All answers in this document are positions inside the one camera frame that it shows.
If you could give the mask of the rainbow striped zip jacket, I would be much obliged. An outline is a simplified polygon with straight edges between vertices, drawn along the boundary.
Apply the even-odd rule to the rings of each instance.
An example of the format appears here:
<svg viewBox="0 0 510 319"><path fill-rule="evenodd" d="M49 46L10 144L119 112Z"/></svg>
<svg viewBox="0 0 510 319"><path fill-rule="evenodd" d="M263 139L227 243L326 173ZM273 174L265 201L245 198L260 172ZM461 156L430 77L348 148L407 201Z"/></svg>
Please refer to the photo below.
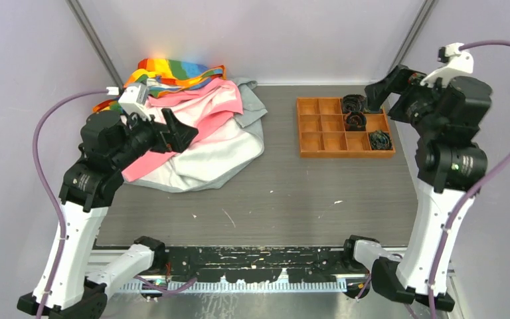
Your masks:
<svg viewBox="0 0 510 319"><path fill-rule="evenodd" d="M180 60L145 58L138 62L137 69L119 89L119 93L123 93L132 84L144 84L148 88L147 96L157 100L200 90L211 82L226 79L226 68L223 65L208 67Z"/></svg>

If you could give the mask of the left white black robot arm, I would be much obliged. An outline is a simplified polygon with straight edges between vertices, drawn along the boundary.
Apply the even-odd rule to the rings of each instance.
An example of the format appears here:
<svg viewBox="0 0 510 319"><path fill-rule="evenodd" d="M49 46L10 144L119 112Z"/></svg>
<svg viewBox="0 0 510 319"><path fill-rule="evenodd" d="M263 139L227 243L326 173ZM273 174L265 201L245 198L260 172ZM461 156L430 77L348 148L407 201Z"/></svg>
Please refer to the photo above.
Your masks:
<svg viewBox="0 0 510 319"><path fill-rule="evenodd" d="M142 272L165 270L165 244L142 236L102 270L87 272L102 221L124 182L123 170L147 152L181 153L199 132L172 110L161 113L162 123L135 113L123 120L112 110L88 117L80 131L81 156L60 188L60 220L49 260L37 287L19 298L18 310L37 318L99 318L117 289Z"/></svg>

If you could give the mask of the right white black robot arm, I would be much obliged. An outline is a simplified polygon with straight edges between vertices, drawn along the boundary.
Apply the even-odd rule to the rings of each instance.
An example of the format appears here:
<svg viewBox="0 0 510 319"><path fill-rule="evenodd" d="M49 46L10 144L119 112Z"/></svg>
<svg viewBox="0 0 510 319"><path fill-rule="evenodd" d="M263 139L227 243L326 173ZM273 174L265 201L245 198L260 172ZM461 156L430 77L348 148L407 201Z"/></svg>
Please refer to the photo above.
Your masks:
<svg viewBox="0 0 510 319"><path fill-rule="evenodd" d="M406 252L398 258L377 240L352 235L345 241L342 263L352 273L367 269L372 289L390 301L449 312L455 306L446 284L450 256L462 217L475 198L469 190L488 167L473 138L491 107L493 91L466 75L436 78L431 85L424 79L424 73L400 64L365 88L369 106L397 94L388 116L410 124L419 136L418 210Z"/></svg>

